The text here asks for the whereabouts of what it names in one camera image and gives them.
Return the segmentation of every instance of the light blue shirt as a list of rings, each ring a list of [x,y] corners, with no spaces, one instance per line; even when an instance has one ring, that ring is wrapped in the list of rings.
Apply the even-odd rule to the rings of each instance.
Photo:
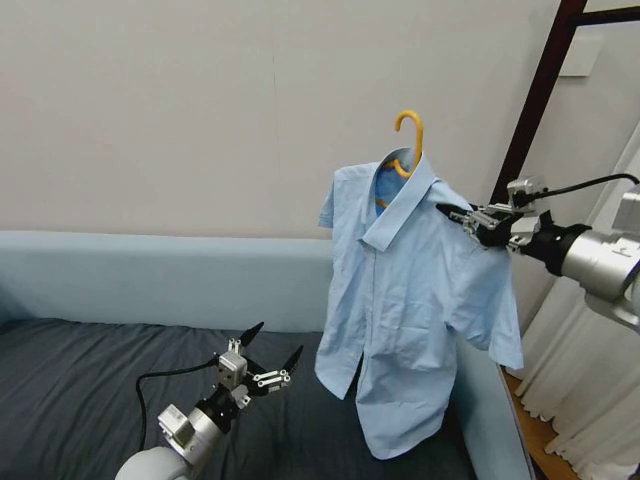
[[[485,249],[436,209],[470,209],[411,149],[338,170],[320,215],[333,228],[333,279],[316,374],[343,399],[360,358],[356,404],[373,456],[400,455],[436,433],[456,376],[456,334],[522,367],[510,258]],[[389,205],[381,209],[375,199]]]

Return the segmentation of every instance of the shirt collar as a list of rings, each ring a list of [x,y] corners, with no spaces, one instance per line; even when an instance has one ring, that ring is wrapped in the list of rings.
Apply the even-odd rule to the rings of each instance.
[[[366,230],[361,240],[381,252],[387,249],[409,218],[409,215],[415,210],[436,180],[436,176],[423,152],[421,160],[411,177],[409,177],[382,214],[376,218],[375,186],[378,171],[384,163],[394,158],[399,159],[406,169],[412,164],[413,149],[400,148],[394,150],[380,162],[369,182],[361,212],[361,221]]]

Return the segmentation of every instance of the yellow hanger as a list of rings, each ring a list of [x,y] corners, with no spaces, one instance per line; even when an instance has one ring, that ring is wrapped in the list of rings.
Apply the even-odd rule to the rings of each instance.
[[[407,172],[404,168],[402,168],[402,164],[400,163],[400,160],[398,160],[397,158],[393,160],[389,160],[384,165],[382,165],[382,168],[395,168],[398,175],[400,175],[403,178],[409,178],[415,171],[416,167],[418,166],[418,163],[420,162],[420,157],[422,156],[422,136],[424,132],[424,127],[422,126],[422,120],[420,120],[420,115],[418,115],[413,110],[403,110],[398,114],[398,116],[396,117],[396,123],[395,123],[396,132],[400,131],[402,120],[404,120],[406,117],[413,119],[413,121],[416,123],[416,147],[415,147],[414,157],[413,157],[413,167],[411,167],[411,170]],[[379,199],[376,199],[376,203],[380,205],[382,208],[387,208],[387,205],[388,205],[387,202],[384,202]]]

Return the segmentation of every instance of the white wall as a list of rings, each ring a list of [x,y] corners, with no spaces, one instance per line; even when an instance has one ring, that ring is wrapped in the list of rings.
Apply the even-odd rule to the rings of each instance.
[[[0,228],[323,237],[331,172],[411,145],[393,131],[404,108],[438,174],[486,201],[556,8],[4,0]],[[607,172],[640,113],[640,27],[609,28],[593,76],[558,85],[527,161],[553,186]],[[596,194],[558,202],[559,219]],[[527,317],[529,275],[546,273],[516,274]]]

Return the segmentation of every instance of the dark gray cushion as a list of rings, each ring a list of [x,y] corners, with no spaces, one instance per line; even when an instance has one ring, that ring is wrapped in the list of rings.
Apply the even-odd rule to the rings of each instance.
[[[0,325],[0,478],[113,479],[136,451],[138,375],[203,363],[233,332],[34,320]],[[290,389],[257,398],[214,452],[204,479],[469,479],[457,421],[411,452],[371,457],[353,403],[313,373],[320,335],[261,333],[248,355],[280,367],[305,346]],[[146,380],[147,447],[163,445],[156,417],[188,413],[211,394],[212,370]]]

